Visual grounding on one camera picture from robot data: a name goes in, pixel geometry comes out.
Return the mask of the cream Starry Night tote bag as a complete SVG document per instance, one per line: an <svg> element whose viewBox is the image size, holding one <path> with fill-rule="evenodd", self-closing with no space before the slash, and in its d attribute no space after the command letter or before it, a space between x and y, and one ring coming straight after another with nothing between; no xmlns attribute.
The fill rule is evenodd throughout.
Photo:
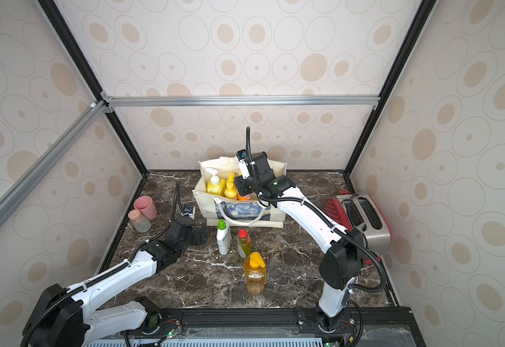
<svg viewBox="0 0 505 347"><path fill-rule="evenodd" d="M200 163L201 178L193 189L195 201L200 212L207 220L207 225L214 226L219 220L225 220L231 226L281 228L286 214L278 208L264 208L256 195L248 200L235 200L207 192L207 184L217 171L220 179L227 179L231 174L239 176L238 161L235 158L220 157Z"/></svg>

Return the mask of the large yellow pump soap bottle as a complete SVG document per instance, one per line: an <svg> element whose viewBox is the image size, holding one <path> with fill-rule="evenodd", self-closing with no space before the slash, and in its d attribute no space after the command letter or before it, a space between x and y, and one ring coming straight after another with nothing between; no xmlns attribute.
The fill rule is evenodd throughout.
<svg viewBox="0 0 505 347"><path fill-rule="evenodd" d="M211 175L206 186L206 192L211 195L223 196L226 189L226 179L219 176L217 169L206 168L205 171Z"/></svg>

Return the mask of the green bottle red cap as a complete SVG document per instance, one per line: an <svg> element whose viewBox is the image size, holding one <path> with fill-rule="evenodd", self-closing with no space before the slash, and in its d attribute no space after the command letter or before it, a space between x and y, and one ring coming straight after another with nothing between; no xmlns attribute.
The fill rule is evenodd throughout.
<svg viewBox="0 0 505 347"><path fill-rule="evenodd" d="M238 251L239 257L242 260L245 260L252 253L252 247L251 247L251 243L250 243L249 234L244 229L241 229L238 233L237 251Z"/></svg>

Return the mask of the amber pump soap bottle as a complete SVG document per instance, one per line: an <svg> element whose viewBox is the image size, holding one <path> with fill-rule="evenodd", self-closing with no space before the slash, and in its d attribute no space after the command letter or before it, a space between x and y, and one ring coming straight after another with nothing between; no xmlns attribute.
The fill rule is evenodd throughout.
<svg viewBox="0 0 505 347"><path fill-rule="evenodd" d="M259 252L253 252L245 260L245 283L250 296L263 294L266 282L266 264Z"/></svg>

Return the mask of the orange soap bottle back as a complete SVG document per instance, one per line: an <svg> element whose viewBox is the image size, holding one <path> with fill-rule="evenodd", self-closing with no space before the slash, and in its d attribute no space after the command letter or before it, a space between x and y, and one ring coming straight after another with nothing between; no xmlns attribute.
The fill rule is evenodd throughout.
<svg viewBox="0 0 505 347"><path fill-rule="evenodd" d="M235 180L235 173L233 172L228 173L228 179L226 180L226 182L234 184L234 180Z"/></svg>

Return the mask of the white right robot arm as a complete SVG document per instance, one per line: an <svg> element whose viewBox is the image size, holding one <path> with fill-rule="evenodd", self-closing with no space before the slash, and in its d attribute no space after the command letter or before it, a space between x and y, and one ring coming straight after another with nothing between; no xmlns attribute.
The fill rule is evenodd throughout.
<svg viewBox="0 0 505 347"><path fill-rule="evenodd" d="M252 193L264 208L271 206L287 214L324 253L319 266L324 287L318 306L327 317L336 317L349 290L359 288L352 279L359 275L366 259L375 260L365 237L358 229L349 230L331 220L287 176L276 176L265 153L251 155L240 150L235 159L241 172L235 179L239 194Z"/></svg>

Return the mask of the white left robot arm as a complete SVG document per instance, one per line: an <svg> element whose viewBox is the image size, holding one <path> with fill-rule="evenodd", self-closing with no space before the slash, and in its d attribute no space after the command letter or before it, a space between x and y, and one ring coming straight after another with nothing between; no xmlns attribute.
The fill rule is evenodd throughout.
<svg viewBox="0 0 505 347"><path fill-rule="evenodd" d="M68 287L48 287L22 331L21 346L85 346L142 327L157 310L150 302L140 299L110 309L102 305L174 264L188 247L206 244L208 234L207 226L180 216L118 265Z"/></svg>

